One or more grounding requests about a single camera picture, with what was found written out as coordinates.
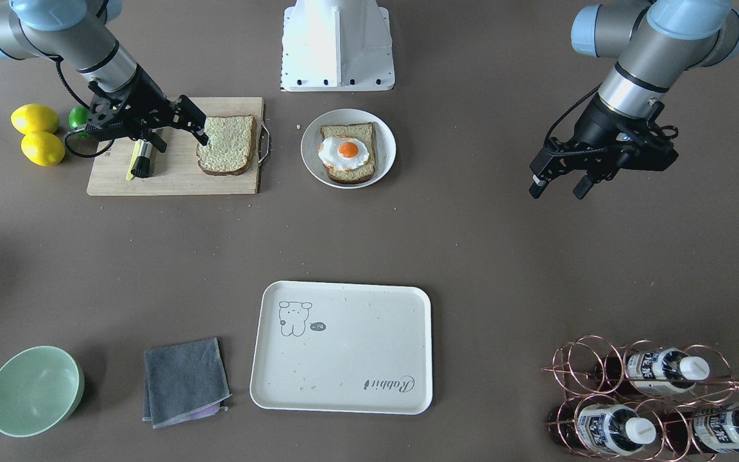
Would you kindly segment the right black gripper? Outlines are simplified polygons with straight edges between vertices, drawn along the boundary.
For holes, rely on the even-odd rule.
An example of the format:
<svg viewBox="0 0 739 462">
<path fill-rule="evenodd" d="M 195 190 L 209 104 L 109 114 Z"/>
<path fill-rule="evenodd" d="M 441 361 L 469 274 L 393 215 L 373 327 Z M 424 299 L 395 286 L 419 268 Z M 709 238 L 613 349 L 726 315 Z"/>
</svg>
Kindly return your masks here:
<svg viewBox="0 0 739 462">
<path fill-rule="evenodd" d="M 207 146 L 206 114 L 188 96 L 170 101 L 140 65 L 129 82 L 116 91 L 103 90 L 101 83 L 97 79 L 88 82 L 94 96 L 85 131 L 95 140 L 143 139 L 145 146 L 165 153 L 163 128 L 177 128 Z"/>
</svg>

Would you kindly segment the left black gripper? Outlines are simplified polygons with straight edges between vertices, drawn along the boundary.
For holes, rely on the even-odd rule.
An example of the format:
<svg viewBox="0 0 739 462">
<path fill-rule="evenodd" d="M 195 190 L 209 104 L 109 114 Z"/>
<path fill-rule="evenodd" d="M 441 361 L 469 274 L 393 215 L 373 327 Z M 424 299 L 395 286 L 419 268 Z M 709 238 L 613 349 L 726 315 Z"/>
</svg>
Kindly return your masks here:
<svg viewBox="0 0 739 462">
<path fill-rule="evenodd" d="M 598 96 L 593 96 L 578 118 L 572 138 L 562 142 L 547 133 L 536 158 L 530 194 L 534 199 L 560 176 L 582 171 L 584 176 L 573 187 L 578 200 L 599 182 L 614 179 L 619 170 L 664 171 L 678 158 L 675 126 L 659 126 L 657 117 L 665 108 L 660 101 L 649 105 L 643 118 L 630 118 L 612 111 Z"/>
</svg>

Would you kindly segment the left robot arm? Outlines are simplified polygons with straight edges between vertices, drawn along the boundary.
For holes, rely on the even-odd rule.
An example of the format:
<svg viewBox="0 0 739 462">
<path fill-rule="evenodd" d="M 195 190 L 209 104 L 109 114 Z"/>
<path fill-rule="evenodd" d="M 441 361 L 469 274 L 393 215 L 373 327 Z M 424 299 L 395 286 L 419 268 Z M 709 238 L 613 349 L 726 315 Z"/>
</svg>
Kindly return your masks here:
<svg viewBox="0 0 739 462">
<path fill-rule="evenodd" d="M 571 43 L 587 56 L 613 58 L 604 81 L 582 98 L 586 108 L 568 141 L 546 134 L 531 161 L 530 194 L 573 171 L 584 173 L 577 198 L 623 170 L 663 171 L 675 160 L 675 126 L 660 126 L 663 97 L 683 71 L 739 54 L 739 11 L 730 1 L 616 1 L 587 6 Z"/>
</svg>

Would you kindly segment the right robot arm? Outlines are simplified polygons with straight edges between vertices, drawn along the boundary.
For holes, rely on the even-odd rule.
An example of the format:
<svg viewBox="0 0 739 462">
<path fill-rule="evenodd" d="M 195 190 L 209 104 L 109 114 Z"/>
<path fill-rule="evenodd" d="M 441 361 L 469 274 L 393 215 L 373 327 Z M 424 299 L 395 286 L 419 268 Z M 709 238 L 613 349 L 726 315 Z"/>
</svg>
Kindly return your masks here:
<svg viewBox="0 0 739 462">
<path fill-rule="evenodd" d="M 106 28 L 120 13 L 119 1 L 0 2 L 0 58 L 68 62 L 93 92 L 80 131 L 94 140 L 144 140 L 165 152 L 158 130 L 175 128 L 207 144 L 205 114 L 187 96 L 169 100 Z"/>
</svg>

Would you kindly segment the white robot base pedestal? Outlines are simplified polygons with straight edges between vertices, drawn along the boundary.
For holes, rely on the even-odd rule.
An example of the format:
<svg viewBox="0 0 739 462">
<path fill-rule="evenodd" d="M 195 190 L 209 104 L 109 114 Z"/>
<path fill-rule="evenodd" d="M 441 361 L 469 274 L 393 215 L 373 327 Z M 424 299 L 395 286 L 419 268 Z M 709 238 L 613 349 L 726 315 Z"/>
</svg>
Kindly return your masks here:
<svg viewBox="0 0 739 462">
<path fill-rule="evenodd" d="M 375 1 L 297 1 L 284 10 L 285 92 L 392 90 L 389 11 Z"/>
</svg>

